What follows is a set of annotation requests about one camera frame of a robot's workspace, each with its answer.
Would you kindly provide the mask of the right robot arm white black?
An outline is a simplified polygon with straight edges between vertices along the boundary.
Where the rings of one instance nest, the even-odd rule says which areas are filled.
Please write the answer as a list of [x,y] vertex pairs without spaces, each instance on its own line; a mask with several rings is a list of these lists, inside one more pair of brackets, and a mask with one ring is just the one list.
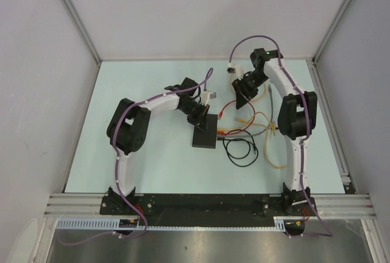
[[236,109],[240,109],[258,94],[258,87],[270,80],[282,98],[277,125],[284,136],[287,152],[287,173],[281,194],[282,210],[288,215],[302,213],[310,202],[307,178],[308,141],[316,126],[317,95],[304,91],[285,68],[279,50],[254,50],[250,55],[253,71],[244,73],[239,65],[228,64],[227,72],[234,74],[232,86]]

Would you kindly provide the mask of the left aluminium corner post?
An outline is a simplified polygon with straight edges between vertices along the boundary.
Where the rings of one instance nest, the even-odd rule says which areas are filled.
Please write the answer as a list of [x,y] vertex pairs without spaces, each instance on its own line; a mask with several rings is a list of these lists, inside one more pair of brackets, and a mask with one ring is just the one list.
[[99,56],[98,50],[96,49],[96,46],[94,45],[90,34],[87,31],[87,28],[85,27],[85,24],[83,23],[79,12],[76,9],[76,6],[73,3],[73,0],[60,0],[63,7],[65,8],[65,11],[67,12],[70,20],[74,24],[74,27],[76,28],[78,34],[80,35],[84,45],[86,46],[88,52],[92,56],[94,62],[100,66],[102,63],[102,59]]

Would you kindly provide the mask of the aluminium front rail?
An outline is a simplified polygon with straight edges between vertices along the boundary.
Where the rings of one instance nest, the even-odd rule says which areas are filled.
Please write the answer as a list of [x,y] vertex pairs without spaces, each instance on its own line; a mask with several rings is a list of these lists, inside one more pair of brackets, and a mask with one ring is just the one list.
[[47,216],[127,216],[139,207],[146,216],[162,211],[228,213],[242,211],[263,216],[299,216],[308,211],[323,218],[375,217],[370,197],[358,194],[314,194],[310,202],[289,206],[279,195],[266,194],[138,194],[126,203],[117,194],[52,194]]

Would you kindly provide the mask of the right aluminium corner post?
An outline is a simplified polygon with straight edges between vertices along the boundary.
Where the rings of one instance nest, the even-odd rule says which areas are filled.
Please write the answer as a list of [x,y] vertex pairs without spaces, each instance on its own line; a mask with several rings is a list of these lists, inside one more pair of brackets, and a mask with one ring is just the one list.
[[328,46],[329,42],[331,41],[333,34],[336,32],[338,26],[340,25],[343,17],[345,17],[352,2],[353,0],[342,0],[324,37],[321,39],[319,46],[317,47],[314,55],[311,58],[313,63],[318,62],[318,60],[320,59],[321,55],[325,51],[325,48]]

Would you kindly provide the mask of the right aluminium side rail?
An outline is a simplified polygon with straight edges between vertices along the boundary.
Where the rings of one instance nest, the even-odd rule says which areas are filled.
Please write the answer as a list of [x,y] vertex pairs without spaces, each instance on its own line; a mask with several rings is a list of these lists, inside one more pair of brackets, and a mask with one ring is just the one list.
[[339,133],[336,128],[335,120],[333,118],[327,96],[325,94],[324,86],[320,79],[320,75],[313,59],[306,60],[308,70],[317,92],[319,99],[319,105],[321,107],[322,116],[324,118],[325,126],[330,138],[330,143],[333,149],[333,153],[338,165],[339,174],[341,176],[342,185],[345,194],[356,194],[353,178],[350,173],[349,165],[347,163],[346,155],[341,144]]

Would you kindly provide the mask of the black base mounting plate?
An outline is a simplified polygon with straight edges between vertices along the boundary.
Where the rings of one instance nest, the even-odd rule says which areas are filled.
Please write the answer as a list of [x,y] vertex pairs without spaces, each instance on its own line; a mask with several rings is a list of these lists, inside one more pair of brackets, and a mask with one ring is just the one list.
[[274,226],[275,217],[285,217],[298,230],[304,220],[314,217],[313,206],[303,206],[302,213],[290,215],[281,206],[281,195],[271,194],[134,194],[130,202],[107,191],[101,200],[103,216],[135,216],[146,218],[140,226],[258,228]]

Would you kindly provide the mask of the aluminium corner post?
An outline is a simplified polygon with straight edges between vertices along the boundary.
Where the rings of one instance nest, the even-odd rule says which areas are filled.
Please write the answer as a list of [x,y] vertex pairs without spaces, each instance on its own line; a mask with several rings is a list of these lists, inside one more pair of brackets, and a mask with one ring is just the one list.
[[318,62],[318,60],[320,59],[321,55],[325,51],[325,48],[328,46],[329,42],[331,41],[333,34],[336,32],[338,26],[340,25],[343,17],[345,17],[352,2],[353,0],[342,0],[324,37],[321,39],[319,46],[317,47],[314,55],[311,58],[313,63]]
[[80,35],[84,45],[86,46],[88,52],[92,56],[94,62],[100,66],[102,63],[102,59],[99,56],[98,50],[96,49],[96,46],[94,45],[90,34],[87,31],[87,28],[85,27],[85,24],[83,23],[79,12],[76,9],[76,6],[73,3],[73,0],[60,0],[63,7],[65,8],[65,11],[67,12],[70,20],[74,24],[74,27],[76,28],[78,34]]

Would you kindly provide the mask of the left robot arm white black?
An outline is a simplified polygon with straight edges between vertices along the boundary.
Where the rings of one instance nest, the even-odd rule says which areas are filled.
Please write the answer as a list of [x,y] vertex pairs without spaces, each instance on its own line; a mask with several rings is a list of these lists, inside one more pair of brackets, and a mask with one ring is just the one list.
[[114,182],[109,192],[117,194],[113,206],[121,214],[130,213],[135,206],[135,175],[129,163],[143,146],[153,117],[179,110],[194,128],[207,131],[208,103],[216,98],[216,93],[200,88],[206,82],[185,78],[181,84],[167,86],[162,93],[146,100],[134,102],[124,98],[119,102],[108,125],[107,137],[116,152]]

